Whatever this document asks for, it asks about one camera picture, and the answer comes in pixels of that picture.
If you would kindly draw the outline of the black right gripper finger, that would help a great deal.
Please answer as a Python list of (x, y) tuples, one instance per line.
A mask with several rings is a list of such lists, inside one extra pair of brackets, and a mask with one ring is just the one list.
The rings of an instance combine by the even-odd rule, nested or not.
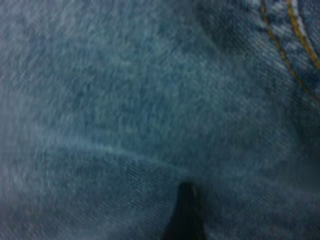
[(179, 184), (175, 206), (162, 239), (206, 239), (202, 199), (192, 182), (184, 181)]

